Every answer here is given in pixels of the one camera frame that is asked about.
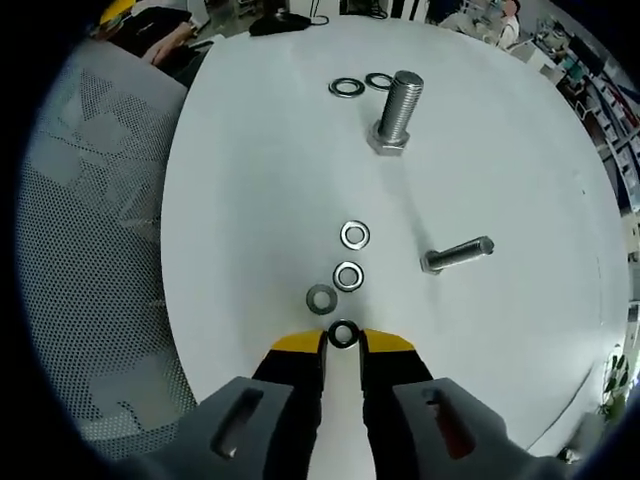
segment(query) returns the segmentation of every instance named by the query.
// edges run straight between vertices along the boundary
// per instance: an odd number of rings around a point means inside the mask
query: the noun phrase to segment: metal washer
[[[336,333],[338,328],[347,327],[351,332],[351,338],[347,342],[341,342],[336,337]],[[351,320],[340,319],[337,322],[333,322],[327,331],[327,336],[329,337],[329,342],[336,348],[340,350],[346,350],[347,348],[353,347],[360,338],[360,329],[358,326],[352,322]]]
[[[349,233],[349,230],[351,229],[360,230],[360,232],[362,232],[362,240],[355,243],[350,241],[347,233]],[[357,220],[349,220],[340,229],[340,240],[342,241],[342,244],[349,250],[362,250],[369,243],[370,237],[371,235],[369,233],[369,227]]]
[[[375,82],[376,78],[384,78],[389,82],[388,85],[380,85]],[[381,92],[386,92],[391,88],[391,82],[393,82],[393,77],[391,75],[387,75],[386,73],[369,73],[366,77],[364,77],[364,83],[367,84],[368,87],[373,88],[374,90],[380,90]]]
[[[324,308],[320,308],[315,303],[315,297],[318,293],[326,293],[329,295],[329,305]],[[318,283],[309,289],[307,292],[307,307],[316,315],[326,315],[333,312],[338,306],[338,294],[329,285]]]
[[[343,281],[340,279],[340,274],[345,270],[351,270],[356,274],[356,281],[351,285],[343,283]],[[333,283],[338,288],[338,290],[342,290],[343,292],[353,292],[354,290],[360,288],[364,283],[364,271],[357,263],[342,262],[333,271]]]
[[[354,91],[345,91],[345,90],[340,90],[340,85],[353,85],[354,87],[356,87],[356,89]],[[350,77],[340,77],[340,78],[336,78],[333,82],[331,82],[329,84],[329,91],[331,93],[333,93],[336,97],[340,97],[340,98],[354,98],[357,96],[360,96],[364,93],[364,83],[362,83],[360,80],[358,80],[357,78],[350,78]]]

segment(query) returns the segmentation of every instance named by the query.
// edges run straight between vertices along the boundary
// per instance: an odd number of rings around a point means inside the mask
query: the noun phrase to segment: bolt head
[[[367,132],[367,143],[369,146],[373,148],[374,152],[383,157],[399,157],[402,155],[404,148],[409,142],[409,134],[405,132],[405,137],[400,143],[390,144],[380,138],[380,135],[378,134],[379,125],[380,120],[376,120]]]

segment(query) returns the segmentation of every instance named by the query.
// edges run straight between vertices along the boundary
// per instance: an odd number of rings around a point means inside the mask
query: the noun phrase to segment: gray mesh fabric
[[[171,337],[159,220],[186,90],[86,41],[42,106],[16,248],[33,343],[83,437],[108,458],[170,441],[195,406]]]

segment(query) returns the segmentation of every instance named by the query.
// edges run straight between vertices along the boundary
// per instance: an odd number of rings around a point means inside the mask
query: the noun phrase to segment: white round table
[[[385,93],[342,99],[327,85],[401,69],[425,91],[404,155],[379,157],[365,138]],[[358,252],[339,239],[352,219],[371,230]],[[492,256],[421,271],[427,250],[480,235]],[[598,401],[594,372],[622,335],[624,252],[602,162],[548,80],[417,23],[346,17],[215,45],[167,168],[164,287],[198,401],[252,375],[279,337],[347,318],[408,339],[516,443],[556,453]],[[307,290],[342,261],[363,267],[363,287],[314,315]],[[357,349],[330,347],[310,478],[372,477],[361,416]]]

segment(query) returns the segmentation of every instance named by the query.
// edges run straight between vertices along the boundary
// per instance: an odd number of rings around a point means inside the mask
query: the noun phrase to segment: hex bolt
[[[389,88],[382,117],[373,124],[367,137],[367,142],[378,155],[402,154],[409,141],[407,125],[420,99],[423,87],[424,81],[420,75],[406,70],[396,72]]]
[[[430,250],[420,259],[420,264],[425,272],[440,273],[447,267],[491,255],[494,247],[489,237],[478,237],[443,252]]]

